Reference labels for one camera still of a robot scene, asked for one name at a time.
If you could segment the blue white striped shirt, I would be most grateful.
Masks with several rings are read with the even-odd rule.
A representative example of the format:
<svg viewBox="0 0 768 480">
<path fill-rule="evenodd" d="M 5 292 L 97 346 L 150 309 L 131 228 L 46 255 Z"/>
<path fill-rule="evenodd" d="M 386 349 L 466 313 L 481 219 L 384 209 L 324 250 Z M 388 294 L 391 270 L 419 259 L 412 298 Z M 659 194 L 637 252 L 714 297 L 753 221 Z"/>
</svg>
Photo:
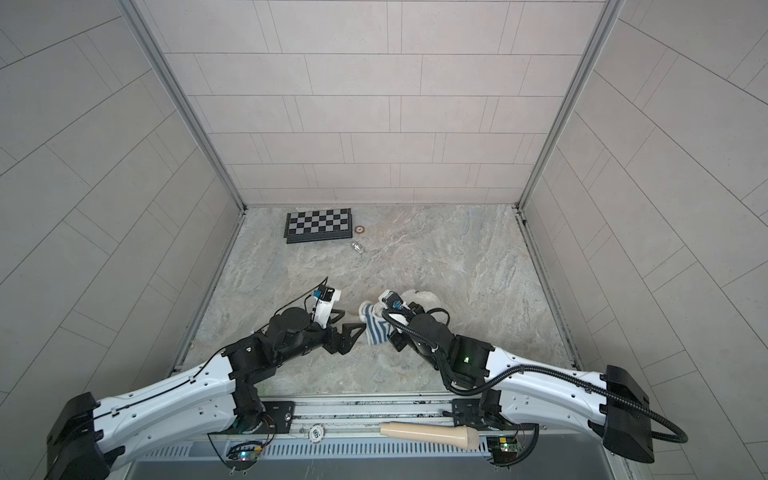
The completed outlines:
<svg viewBox="0 0 768 480">
<path fill-rule="evenodd" d="M 366 338 L 370 346 L 388 342 L 392 326 L 384 319 L 386 306 L 382 302 L 364 301 L 358 310 L 359 318 L 366 325 Z"/>
</svg>

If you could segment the white fluffy teddy bear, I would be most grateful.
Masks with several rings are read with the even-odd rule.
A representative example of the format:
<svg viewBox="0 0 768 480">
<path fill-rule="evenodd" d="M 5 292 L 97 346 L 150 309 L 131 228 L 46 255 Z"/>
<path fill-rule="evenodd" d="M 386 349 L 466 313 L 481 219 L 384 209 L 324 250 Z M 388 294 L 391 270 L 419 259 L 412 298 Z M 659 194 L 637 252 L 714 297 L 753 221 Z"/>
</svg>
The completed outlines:
<svg viewBox="0 0 768 480">
<path fill-rule="evenodd" d="M 405 304 L 415 302 L 426 310 L 443 306 L 443 302 L 431 291 L 410 289 L 401 293 L 400 297 Z M 385 303 L 381 299 L 374 302 L 364 301 L 359 309 L 360 318 L 369 325 L 388 327 L 389 324 L 384 320 L 382 315 L 384 308 Z"/>
</svg>

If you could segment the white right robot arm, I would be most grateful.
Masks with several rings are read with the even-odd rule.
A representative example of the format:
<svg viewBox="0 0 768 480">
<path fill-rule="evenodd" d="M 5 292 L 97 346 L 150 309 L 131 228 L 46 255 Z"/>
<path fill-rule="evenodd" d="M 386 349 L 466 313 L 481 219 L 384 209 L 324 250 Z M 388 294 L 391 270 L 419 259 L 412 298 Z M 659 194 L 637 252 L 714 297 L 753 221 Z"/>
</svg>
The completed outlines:
<svg viewBox="0 0 768 480">
<path fill-rule="evenodd" d="M 611 453 L 654 462 L 651 420 L 639 411 L 649 407 L 649 397 L 627 370 L 609 365 L 587 372 L 530 361 L 456 335 L 428 313 L 387 309 L 383 318 L 433 365 L 450 392 L 480 396 L 492 418 L 514 426 L 573 427 L 595 434 Z"/>
</svg>

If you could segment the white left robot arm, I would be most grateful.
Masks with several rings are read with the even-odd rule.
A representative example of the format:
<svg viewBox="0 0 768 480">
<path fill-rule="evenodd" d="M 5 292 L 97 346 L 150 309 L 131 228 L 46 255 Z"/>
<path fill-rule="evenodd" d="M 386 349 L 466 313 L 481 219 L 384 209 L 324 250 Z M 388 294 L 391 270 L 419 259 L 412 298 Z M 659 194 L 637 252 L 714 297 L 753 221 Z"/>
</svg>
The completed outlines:
<svg viewBox="0 0 768 480">
<path fill-rule="evenodd" d="M 145 453 L 203 434 L 274 437 L 282 418 L 264 405 L 258 383 L 317 348 L 349 353 L 366 325 L 337 327 L 343 315 L 322 323 L 291 307 L 190 370 L 126 394 L 70 399 L 47 436 L 47 478 L 105 479 Z"/>
</svg>

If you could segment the folded black chess board box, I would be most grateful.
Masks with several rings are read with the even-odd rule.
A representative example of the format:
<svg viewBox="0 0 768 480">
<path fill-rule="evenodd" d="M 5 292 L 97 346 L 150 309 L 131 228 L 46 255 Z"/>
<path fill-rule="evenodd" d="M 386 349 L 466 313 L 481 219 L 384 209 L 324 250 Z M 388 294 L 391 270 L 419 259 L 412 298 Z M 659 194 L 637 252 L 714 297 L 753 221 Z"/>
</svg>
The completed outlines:
<svg viewBox="0 0 768 480">
<path fill-rule="evenodd" d="M 353 214 L 350 208 L 294 211 L 286 216 L 287 244 L 350 239 Z"/>
</svg>

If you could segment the right green circuit board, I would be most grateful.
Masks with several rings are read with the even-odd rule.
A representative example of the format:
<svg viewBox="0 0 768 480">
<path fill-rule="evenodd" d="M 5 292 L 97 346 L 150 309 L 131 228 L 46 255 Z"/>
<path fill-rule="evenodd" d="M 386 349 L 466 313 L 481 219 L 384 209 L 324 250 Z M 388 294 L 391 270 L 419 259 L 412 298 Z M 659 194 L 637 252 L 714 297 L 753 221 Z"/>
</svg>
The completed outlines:
<svg viewBox="0 0 768 480">
<path fill-rule="evenodd" d="M 490 454 L 488 461 L 497 467 L 508 467 L 515 464 L 522 449 L 516 437 L 487 437 L 486 445 Z"/>
</svg>

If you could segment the green circuit board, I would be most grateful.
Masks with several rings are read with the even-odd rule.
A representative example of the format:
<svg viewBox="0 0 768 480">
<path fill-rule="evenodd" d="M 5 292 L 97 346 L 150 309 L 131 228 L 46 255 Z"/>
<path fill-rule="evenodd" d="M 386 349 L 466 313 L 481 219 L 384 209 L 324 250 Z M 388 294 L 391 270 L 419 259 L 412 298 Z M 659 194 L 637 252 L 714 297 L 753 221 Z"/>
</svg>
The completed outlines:
<svg viewBox="0 0 768 480">
<path fill-rule="evenodd" d="M 227 459 L 230 461 L 255 463 L 261 456 L 265 444 L 261 441 L 252 440 L 233 445 L 227 452 Z"/>
<path fill-rule="evenodd" d="M 490 454 L 488 461 L 497 467 L 508 467 L 515 464 L 522 449 L 516 437 L 487 437 L 486 445 Z"/>
</svg>

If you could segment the left green circuit board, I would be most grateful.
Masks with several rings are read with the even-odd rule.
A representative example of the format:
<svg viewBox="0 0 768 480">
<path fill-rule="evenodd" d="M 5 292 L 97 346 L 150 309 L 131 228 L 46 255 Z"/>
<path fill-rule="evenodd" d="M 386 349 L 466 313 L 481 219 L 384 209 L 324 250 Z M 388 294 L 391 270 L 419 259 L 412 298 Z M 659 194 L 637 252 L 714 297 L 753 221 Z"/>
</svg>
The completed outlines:
<svg viewBox="0 0 768 480">
<path fill-rule="evenodd" d="M 233 445 L 227 452 L 227 459 L 230 461 L 255 463 L 261 456 L 265 444 L 261 441 L 252 440 Z"/>
</svg>

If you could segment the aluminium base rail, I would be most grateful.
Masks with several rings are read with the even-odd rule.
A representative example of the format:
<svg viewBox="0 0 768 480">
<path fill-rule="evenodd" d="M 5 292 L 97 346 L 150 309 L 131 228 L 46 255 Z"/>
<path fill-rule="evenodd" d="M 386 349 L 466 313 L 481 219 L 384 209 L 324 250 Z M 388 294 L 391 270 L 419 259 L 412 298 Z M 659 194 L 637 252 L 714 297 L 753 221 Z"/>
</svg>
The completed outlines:
<svg viewBox="0 0 768 480">
<path fill-rule="evenodd" d="M 543 400 L 492 390 L 480 397 L 447 395 L 314 396 L 266 398 L 268 426 L 278 437 L 305 438 L 311 443 L 332 438 L 372 437 L 384 424 L 473 428 L 481 435 L 545 431 L 594 431 L 602 423 Z"/>
</svg>

